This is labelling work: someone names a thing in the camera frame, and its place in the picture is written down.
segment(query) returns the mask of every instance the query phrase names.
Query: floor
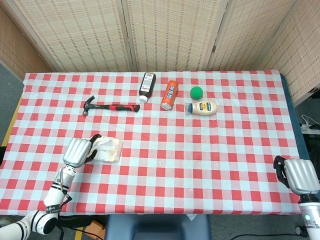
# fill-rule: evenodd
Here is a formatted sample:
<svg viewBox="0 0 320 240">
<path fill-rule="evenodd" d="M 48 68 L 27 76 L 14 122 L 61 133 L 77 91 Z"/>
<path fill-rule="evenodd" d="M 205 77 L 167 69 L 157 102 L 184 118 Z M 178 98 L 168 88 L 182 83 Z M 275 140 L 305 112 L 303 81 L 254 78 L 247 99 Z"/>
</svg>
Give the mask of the floor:
<svg viewBox="0 0 320 240">
<path fill-rule="evenodd" d="M 0 143 L 6 134 L 12 115 L 23 91 L 21 81 L 11 75 L 3 66 L 0 65 Z M 316 121 L 320 121 L 319 99 L 306 100 L 295 108 L 299 122 L 303 122 L 300 115 L 306 114 Z M 19 216 L 14 216 L 14 220 L 19 220 Z M 213 240 L 229 240 L 240 234 L 282 234 L 295 233 L 295 226 L 302 224 L 300 215 L 212 215 L 210 217 L 211 233 Z M 65 229 L 64 239 L 73 240 L 75 231 Z M 30 240 L 58 240 L 60 230 L 55 229 L 47 236 L 32 233 Z M 92 238 L 82 235 L 82 240 Z M 243 236 L 237 240 L 254 240 L 257 237 Z M 292 240 L 302 239 L 298 236 L 274 236 L 259 237 L 261 240 Z"/>
</svg>

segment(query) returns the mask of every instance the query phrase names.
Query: red and white checkered tablecloth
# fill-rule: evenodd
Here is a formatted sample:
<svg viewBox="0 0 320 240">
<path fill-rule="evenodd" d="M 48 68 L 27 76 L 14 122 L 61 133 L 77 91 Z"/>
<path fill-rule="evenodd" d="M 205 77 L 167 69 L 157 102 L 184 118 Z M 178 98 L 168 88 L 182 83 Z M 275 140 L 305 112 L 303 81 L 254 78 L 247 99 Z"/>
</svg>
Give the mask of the red and white checkered tablecloth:
<svg viewBox="0 0 320 240">
<path fill-rule="evenodd" d="M 76 169 L 65 214 L 298 213 L 299 198 L 277 181 L 277 155 L 299 158 L 279 72 L 156 72 L 140 111 L 83 104 L 135 104 L 143 72 L 30 73 L 0 170 L 0 214 L 25 215 L 43 200 L 71 138 L 123 140 L 119 162 Z M 169 80 L 172 110 L 160 108 Z M 185 115 L 190 89 L 217 104 L 211 116 Z"/>
</svg>

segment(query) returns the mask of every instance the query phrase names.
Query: spray can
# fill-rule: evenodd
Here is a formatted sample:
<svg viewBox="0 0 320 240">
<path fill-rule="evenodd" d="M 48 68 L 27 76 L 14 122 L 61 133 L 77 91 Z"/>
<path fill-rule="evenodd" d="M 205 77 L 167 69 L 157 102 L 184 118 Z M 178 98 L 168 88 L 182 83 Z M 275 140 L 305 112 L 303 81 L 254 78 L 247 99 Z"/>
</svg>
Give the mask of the spray can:
<svg viewBox="0 0 320 240">
<path fill-rule="evenodd" d="M 179 83 L 177 81 L 170 80 L 166 86 L 164 96 L 161 101 L 161 107 L 165 110 L 172 109 L 174 101 L 177 95 Z"/>
</svg>

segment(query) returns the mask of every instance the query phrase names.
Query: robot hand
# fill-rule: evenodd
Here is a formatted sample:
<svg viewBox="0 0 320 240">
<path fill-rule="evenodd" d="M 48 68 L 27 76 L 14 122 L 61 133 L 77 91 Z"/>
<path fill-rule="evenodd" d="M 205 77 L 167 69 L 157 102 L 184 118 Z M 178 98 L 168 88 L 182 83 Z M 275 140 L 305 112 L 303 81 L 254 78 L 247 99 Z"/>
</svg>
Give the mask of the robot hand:
<svg viewBox="0 0 320 240">
<path fill-rule="evenodd" d="M 319 240 L 320 200 L 316 194 L 320 191 L 320 183 L 312 162 L 277 156 L 273 168 L 278 180 L 300 196 L 299 208 L 310 240 Z"/>
<path fill-rule="evenodd" d="M 97 151 L 88 156 L 93 143 L 100 138 L 94 135 L 90 140 L 73 138 L 63 156 L 65 166 L 56 174 L 54 181 L 44 199 L 45 211 L 35 210 L 22 220 L 0 228 L 1 240 L 26 240 L 31 231 L 49 234 L 55 228 L 58 213 L 64 204 L 71 201 L 68 190 L 76 175 L 75 168 L 80 168 L 94 159 Z"/>
</svg>

